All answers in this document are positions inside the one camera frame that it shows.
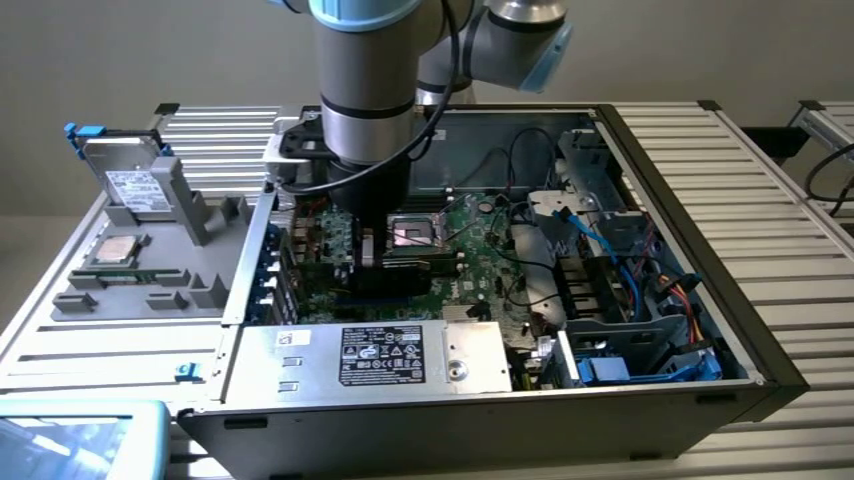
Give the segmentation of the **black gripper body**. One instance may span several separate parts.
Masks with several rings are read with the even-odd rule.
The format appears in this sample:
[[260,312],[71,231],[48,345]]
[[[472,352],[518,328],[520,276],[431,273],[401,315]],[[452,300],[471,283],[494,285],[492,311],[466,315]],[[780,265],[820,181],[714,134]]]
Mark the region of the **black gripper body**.
[[408,195],[411,163],[396,162],[379,173],[332,190],[333,204],[360,223],[377,223],[396,210]]

